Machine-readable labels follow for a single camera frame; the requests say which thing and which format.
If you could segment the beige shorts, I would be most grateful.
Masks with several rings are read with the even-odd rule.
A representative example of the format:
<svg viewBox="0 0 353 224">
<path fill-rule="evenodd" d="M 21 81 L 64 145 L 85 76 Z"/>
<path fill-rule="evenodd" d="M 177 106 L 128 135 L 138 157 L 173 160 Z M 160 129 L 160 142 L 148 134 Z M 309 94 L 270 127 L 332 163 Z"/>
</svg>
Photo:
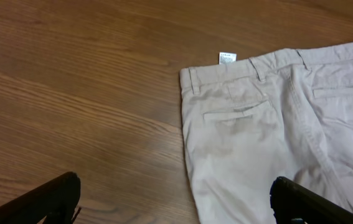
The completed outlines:
<svg viewBox="0 0 353 224">
<path fill-rule="evenodd" d="M 274 223 L 284 176 L 353 213 L 353 42 L 180 72 L 201 223 Z"/>
</svg>

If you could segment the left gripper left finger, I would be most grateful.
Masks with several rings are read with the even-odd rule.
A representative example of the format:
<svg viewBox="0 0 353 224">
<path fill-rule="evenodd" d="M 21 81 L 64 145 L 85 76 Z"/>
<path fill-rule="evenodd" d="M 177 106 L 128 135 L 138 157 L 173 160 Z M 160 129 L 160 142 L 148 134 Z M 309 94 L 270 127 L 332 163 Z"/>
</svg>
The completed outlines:
<svg viewBox="0 0 353 224">
<path fill-rule="evenodd" d="M 73 224 L 80 194 L 80 178 L 66 172 L 0 206 L 0 224 Z"/>
</svg>

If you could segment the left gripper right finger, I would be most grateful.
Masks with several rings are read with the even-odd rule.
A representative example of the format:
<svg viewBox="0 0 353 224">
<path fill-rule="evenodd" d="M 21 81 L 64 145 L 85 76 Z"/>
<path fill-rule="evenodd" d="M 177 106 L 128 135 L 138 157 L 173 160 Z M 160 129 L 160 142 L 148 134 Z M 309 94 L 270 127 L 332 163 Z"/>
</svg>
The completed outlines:
<svg viewBox="0 0 353 224">
<path fill-rule="evenodd" d="M 270 189 L 277 224 L 353 224 L 353 213 L 279 176 Z"/>
</svg>

